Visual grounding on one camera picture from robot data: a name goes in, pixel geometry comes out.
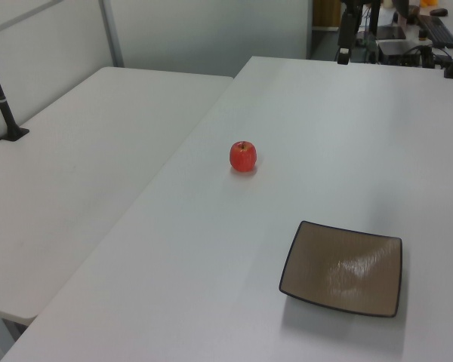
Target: plate rim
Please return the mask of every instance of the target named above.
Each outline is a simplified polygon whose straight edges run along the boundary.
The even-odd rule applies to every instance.
[[[394,239],[398,239],[399,240],[399,281],[398,281],[398,293],[397,293],[397,296],[396,296],[396,307],[394,308],[394,312],[392,314],[376,314],[376,313],[363,313],[361,311],[351,311],[349,309],[343,309],[343,308],[337,308],[337,307],[333,307],[333,306],[330,306],[330,305],[325,305],[325,304],[322,304],[322,303],[318,303],[318,302],[314,302],[312,300],[308,300],[308,299],[305,299],[305,298],[301,298],[299,296],[295,296],[294,294],[292,293],[289,293],[285,290],[282,289],[282,282],[284,280],[284,274],[285,274],[285,269],[287,268],[287,264],[288,264],[288,260],[290,259],[290,255],[291,255],[291,252],[292,252],[292,249],[294,248],[294,245],[295,245],[295,241],[297,240],[297,235],[300,231],[300,228],[302,227],[302,225],[306,223],[306,224],[310,224],[310,225],[316,225],[316,226],[322,226],[322,227],[325,227],[325,228],[329,228],[329,229],[335,229],[335,230],[341,230],[343,232],[354,232],[356,234],[363,234],[363,235],[370,235],[370,236],[378,236],[378,237],[382,237],[382,238],[394,238]],[[401,283],[402,283],[402,239],[401,238],[397,238],[397,237],[393,237],[393,236],[386,236],[386,235],[377,235],[377,234],[371,234],[371,233],[368,233],[368,232],[357,232],[357,231],[353,231],[353,230],[348,230],[348,229],[342,229],[342,228],[336,228],[334,226],[328,226],[328,225],[322,225],[322,224],[317,224],[315,222],[310,222],[310,221],[306,221],[306,220],[303,220],[300,222],[298,228],[297,228],[297,231],[295,232],[295,236],[294,236],[294,240],[292,241],[292,244],[290,246],[290,249],[288,250],[288,255],[287,255],[287,259],[285,260],[285,264],[284,264],[284,268],[282,270],[282,276],[280,278],[280,283],[279,283],[279,291],[281,293],[284,293],[286,294],[287,296],[291,296],[292,298],[295,298],[295,299],[298,299],[298,300],[301,300],[303,302],[307,302],[309,304],[313,304],[313,305],[317,305],[319,307],[323,307],[323,308],[328,308],[328,309],[332,309],[332,310],[335,310],[335,311],[343,311],[343,312],[346,312],[346,313],[351,313],[351,314],[357,314],[357,315],[365,315],[367,317],[379,317],[379,318],[394,318],[397,314],[398,314],[398,308],[399,308],[399,296],[401,294]]]

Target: computer monitor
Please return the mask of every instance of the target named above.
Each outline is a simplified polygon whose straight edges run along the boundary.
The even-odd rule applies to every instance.
[[[409,16],[409,0],[393,0],[393,4],[396,8],[396,11],[404,17],[408,19]]]

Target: white desk surface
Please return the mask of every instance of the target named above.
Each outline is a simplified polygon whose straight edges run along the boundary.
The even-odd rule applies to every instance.
[[[0,317],[32,321],[231,81],[101,69],[0,142]]]
[[[402,238],[397,317],[279,292],[303,219]],[[452,361],[453,81],[252,58],[3,362],[52,360]]]

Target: orange object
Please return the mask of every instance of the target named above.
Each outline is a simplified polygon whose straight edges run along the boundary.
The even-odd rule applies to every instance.
[[[420,6],[425,8],[426,6],[435,6],[438,5],[438,0],[421,0]]]

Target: keyboard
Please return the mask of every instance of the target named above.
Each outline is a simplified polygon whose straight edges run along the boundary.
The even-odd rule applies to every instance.
[[[418,22],[419,26],[425,28],[428,32],[428,39],[433,42],[435,48],[447,47],[453,49],[453,35],[441,19],[438,17],[418,15]]]

